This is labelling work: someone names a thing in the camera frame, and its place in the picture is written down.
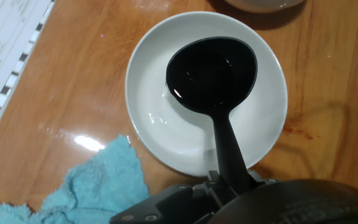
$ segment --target dark liquid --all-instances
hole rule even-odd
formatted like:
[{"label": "dark liquid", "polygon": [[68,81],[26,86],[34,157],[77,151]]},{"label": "dark liquid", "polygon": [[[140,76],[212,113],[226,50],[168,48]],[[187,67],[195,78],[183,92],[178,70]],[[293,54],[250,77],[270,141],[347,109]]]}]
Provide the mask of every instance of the dark liquid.
[{"label": "dark liquid", "polygon": [[[250,92],[255,82],[253,53],[248,48],[238,50],[237,46],[230,46],[231,43],[224,44],[218,50],[189,46],[170,62],[167,69],[168,87],[183,106],[204,114],[230,111]],[[227,57],[227,51],[231,53],[227,47],[241,54],[234,52]],[[249,55],[252,58],[248,60],[250,66],[247,66]],[[251,68],[250,72],[244,69],[248,67]]]}]

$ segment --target screw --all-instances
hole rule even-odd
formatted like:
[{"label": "screw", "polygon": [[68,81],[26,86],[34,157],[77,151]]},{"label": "screw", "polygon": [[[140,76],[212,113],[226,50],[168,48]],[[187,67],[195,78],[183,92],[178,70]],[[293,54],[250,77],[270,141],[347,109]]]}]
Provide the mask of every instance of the screw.
[{"label": "screw", "polygon": [[157,220],[157,219],[158,219],[158,216],[156,216],[156,215],[147,215],[147,216],[144,218],[145,221],[155,221],[155,220]]},{"label": "screw", "polygon": [[121,218],[124,221],[129,221],[129,220],[133,220],[134,216],[133,215],[126,215],[124,217]]}]

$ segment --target paper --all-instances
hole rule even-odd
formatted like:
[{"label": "paper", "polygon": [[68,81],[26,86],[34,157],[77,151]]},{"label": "paper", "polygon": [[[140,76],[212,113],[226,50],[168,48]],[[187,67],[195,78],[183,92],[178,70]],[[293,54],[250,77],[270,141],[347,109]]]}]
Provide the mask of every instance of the paper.
[{"label": "paper", "polygon": [[0,0],[0,117],[53,2]]}]

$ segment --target white bowl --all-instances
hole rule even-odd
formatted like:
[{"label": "white bowl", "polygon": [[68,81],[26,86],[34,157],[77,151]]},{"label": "white bowl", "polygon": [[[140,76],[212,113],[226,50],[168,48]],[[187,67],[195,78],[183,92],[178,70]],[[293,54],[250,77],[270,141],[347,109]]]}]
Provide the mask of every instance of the white bowl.
[{"label": "white bowl", "polygon": [[125,94],[139,139],[157,158],[180,172],[203,176],[218,170],[212,120],[192,112],[170,94],[165,72],[173,54],[206,37],[243,40],[258,61],[257,80],[230,120],[247,167],[269,152],[287,113],[287,86],[272,49],[251,28],[222,14],[186,12],[169,17],[146,33],[129,60]]}]

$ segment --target ladle handle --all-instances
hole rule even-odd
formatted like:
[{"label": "ladle handle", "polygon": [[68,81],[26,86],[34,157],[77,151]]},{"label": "ladle handle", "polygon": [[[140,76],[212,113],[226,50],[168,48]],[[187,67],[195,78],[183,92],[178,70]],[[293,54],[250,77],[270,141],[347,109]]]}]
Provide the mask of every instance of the ladle handle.
[{"label": "ladle handle", "polygon": [[251,188],[253,179],[247,172],[229,120],[229,114],[212,117],[212,120],[214,122],[219,173],[236,194],[243,194]]}]

